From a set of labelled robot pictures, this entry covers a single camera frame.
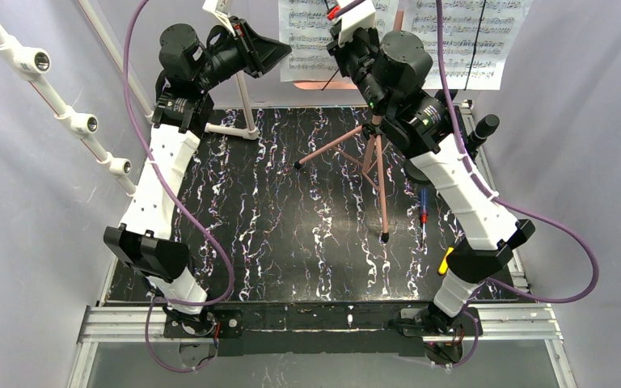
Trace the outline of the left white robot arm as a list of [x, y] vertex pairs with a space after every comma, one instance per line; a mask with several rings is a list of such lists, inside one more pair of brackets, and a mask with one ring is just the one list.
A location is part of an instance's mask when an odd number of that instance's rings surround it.
[[231, 16], [229, 23], [213, 27], [204, 43], [185, 23], [167, 27], [159, 37], [163, 69], [147, 143], [151, 155], [119, 226], [103, 234], [120, 262], [154, 285], [174, 310], [191, 316], [206, 306], [207, 292], [196, 281], [188, 246], [171, 240], [172, 199], [213, 111], [209, 92], [239, 72], [260, 78], [292, 52], [288, 44], [256, 33], [245, 19]]

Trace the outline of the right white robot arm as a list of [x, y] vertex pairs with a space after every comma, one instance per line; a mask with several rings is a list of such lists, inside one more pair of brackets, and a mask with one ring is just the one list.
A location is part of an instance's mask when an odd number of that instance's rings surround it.
[[435, 187], [463, 228], [440, 289], [415, 320], [428, 331], [444, 333], [481, 283], [527, 242], [534, 224], [494, 201], [465, 148], [458, 146], [454, 109], [446, 106], [445, 96], [423, 91], [433, 59], [416, 35], [391, 31], [379, 36], [373, 27], [347, 33], [340, 26], [330, 34], [328, 53], [380, 116], [379, 132]]

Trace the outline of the sheet music page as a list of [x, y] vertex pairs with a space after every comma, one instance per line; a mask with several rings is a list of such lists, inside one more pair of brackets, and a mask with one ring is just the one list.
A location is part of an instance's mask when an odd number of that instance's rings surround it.
[[[443, 57], [450, 89], [498, 91], [506, 60], [530, 12], [531, 1], [443, 1]], [[424, 88], [440, 90], [437, 3], [403, 3], [402, 29], [419, 36], [433, 67]]]
[[326, 46], [331, 42], [327, 8], [335, 1], [279, 1], [279, 40], [292, 51], [280, 64], [282, 82], [327, 81], [337, 70]]

